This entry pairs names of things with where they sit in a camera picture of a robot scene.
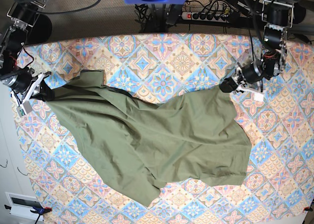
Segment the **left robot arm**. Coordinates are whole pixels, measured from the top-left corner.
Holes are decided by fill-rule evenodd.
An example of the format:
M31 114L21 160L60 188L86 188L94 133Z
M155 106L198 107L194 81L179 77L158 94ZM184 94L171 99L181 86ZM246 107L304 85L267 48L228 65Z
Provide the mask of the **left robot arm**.
M251 15L256 35L264 48L259 59L235 71L223 79L219 88L224 93L251 92L257 97L264 96L263 80L280 75L286 65L288 29L297 17L295 5L312 10L311 0L243 0Z

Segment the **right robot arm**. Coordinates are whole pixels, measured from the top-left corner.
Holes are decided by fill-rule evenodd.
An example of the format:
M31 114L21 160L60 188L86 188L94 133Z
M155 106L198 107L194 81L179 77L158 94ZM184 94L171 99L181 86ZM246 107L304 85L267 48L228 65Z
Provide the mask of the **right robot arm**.
M0 81L22 99L50 101L54 92L45 83L51 72L35 76L29 64L19 67L17 58L26 45L46 42L52 32L48 16L40 14L45 0L14 0L7 12L10 22L0 32Z

